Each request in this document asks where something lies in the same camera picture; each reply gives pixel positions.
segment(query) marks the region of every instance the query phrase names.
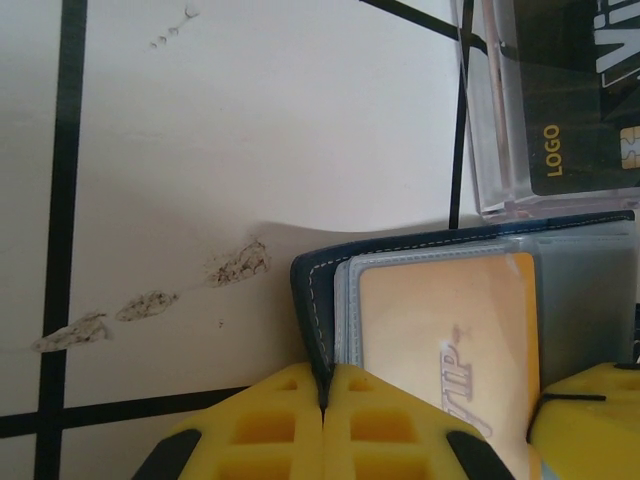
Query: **black card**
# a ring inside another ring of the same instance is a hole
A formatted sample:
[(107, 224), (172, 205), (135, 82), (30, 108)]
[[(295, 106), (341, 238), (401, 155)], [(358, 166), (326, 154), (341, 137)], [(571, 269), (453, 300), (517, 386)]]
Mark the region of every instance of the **black card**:
[(640, 0), (514, 8), (533, 192), (640, 185)]

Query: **yellow plastic piece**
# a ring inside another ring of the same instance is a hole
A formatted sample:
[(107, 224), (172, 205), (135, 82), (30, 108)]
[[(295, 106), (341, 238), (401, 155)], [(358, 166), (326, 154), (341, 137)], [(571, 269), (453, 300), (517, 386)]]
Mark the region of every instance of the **yellow plastic piece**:
[(309, 365), (293, 365), (191, 417), (202, 438), (180, 480), (321, 480), (322, 415)]
[(606, 396), (606, 401), (542, 404), (531, 442), (558, 478), (640, 478), (640, 371), (603, 364), (550, 386), (545, 394)]
[(325, 479), (466, 480), (446, 439), (471, 425), (352, 365), (338, 365), (324, 421)]

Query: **white stitching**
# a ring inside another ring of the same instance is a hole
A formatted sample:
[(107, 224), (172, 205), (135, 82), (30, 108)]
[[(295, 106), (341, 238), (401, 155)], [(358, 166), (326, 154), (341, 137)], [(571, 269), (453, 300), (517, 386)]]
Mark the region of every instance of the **white stitching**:
[[(452, 243), (454, 241), (455, 242), (462, 242), (462, 241), (465, 241), (465, 240), (481, 240), (481, 239), (485, 239), (485, 238), (504, 237), (506, 235), (518, 235), (520, 233), (540, 232), (540, 231), (543, 231), (543, 230), (558, 230), (558, 229), (561, 229), (561, 228), (579, 227), (581, 225), (589, 225), (591, 223), (605, 223), (607, 221), (613, 222), (613, 221), (616, 221), (616, 220), (629, 220), (629, 218), (624, 216), (624, 215), (618, 215), (618, 216), (614, 216), (614, 217), (605, 217), (605, 218), (599, 218), (599, 219), (593, 219), (593, 220), (585, 220), (584, 222), (567, 223), (565, 225), (558, 225), (558, 226), (539, 227), (539, 228), (524, 228), (522, 230), (516, 230), (514, 232), (498, 232), (496, 234), (473, 235), (473, 236), (470, 236), (470, 237), (463, 237), (463, 238), (455, 238), (455, 239), (438, 240), (438, 241), (433, 241), (433, 242), (420, 243), (418, 245), (411, 245), (409, 247), (396, 247), (396, 248), (393, 248), (393, 249), (386, 248), (384, 250), (376, 250), (374, 252), (361, 253), (360, 255), (370, 255), (372, 253), (379, 253), (379, 252), (411, 250), (411, 249), (415, 249), (415, 248), (427, 247), (429, 245), (444, 245), (445, 243)], [(323, 341), (322, 329), (320, 328), (320, 319), (318, 318), (318, 307), (316, 306), (315, 293), (313, 291), (313, 274), (315, 273), (316, 270), (324, 268), (327, 265), (332, 265), (332, 264), (334, 264), (336, 262), (343, 262), (345, 260), (349, 260), (350, 258), (351, 257), (342, 257), (342, 258), (336, 258), (334, 260), (328, 260), (328, 261), (326, 261), (324, 263), (320, 263), (318, 265), (315, 265), (311, 269), (311, 271), (309, 272), (309, 290), (311, 292), (311, 304), (313, 306), (313, 317), (314, 317), (314, 320), (316, 322), (316, 329), (318, 330), (320, 345), (322, 345), (322, 353), (323, 353), (323, 356), (324, 356), (324, 361), (326, 363), (329, 363), (329, 356), (327, 354), (327, 347), (326, 347), (326, 345), (324, 344), (324, 341)]]

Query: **card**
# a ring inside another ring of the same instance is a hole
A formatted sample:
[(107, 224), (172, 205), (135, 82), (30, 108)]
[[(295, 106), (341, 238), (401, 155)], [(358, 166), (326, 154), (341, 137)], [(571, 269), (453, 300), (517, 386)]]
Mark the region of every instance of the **card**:
[(513, 5), (533, 192), (638, 186), (640, 0)]
[(532, 256), (370, 268), (359, 290), (365, 369), (474, 425), (516, 478), (539, 478), (525, 438), (539, 395)]

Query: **transparent plastic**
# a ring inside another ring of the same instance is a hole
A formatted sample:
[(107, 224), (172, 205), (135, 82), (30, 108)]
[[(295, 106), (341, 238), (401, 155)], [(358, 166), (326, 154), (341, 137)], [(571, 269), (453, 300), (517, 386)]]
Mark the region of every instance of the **transparent plastic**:
[(483, 217), (637, 208), (640, 2), (476, 0), (471, 31), (453, 3), (486, 42), (463, 61)]

